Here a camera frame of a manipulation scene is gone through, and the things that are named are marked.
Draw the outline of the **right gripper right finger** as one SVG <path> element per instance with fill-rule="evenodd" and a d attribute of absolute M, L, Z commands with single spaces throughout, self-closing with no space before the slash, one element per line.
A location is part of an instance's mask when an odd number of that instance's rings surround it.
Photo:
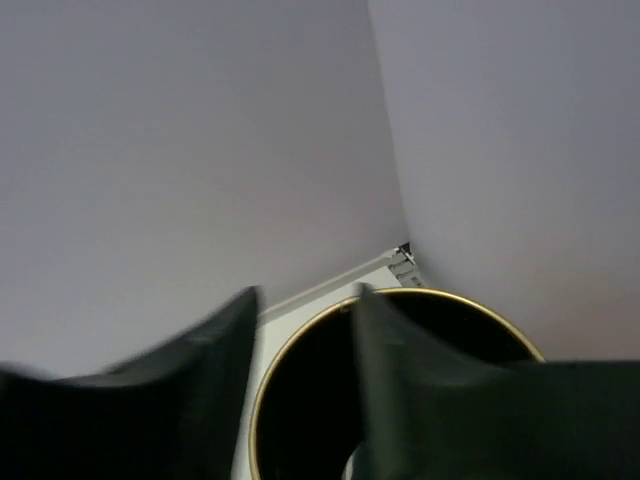
<path fill-rule="evenodd" d="M 352 320 L 375 479 L 635 479 L 635 361 L 476 358 L 362 285 Z"/>

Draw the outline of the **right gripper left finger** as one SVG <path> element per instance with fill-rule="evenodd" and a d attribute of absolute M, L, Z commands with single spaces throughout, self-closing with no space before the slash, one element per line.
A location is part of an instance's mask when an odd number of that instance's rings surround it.
<path fill-rule="evenodd" d="M 5 479 L 227 479 L 251 369 L 259 293 L 118 367 L 54 379 L 1 368 Z"/>

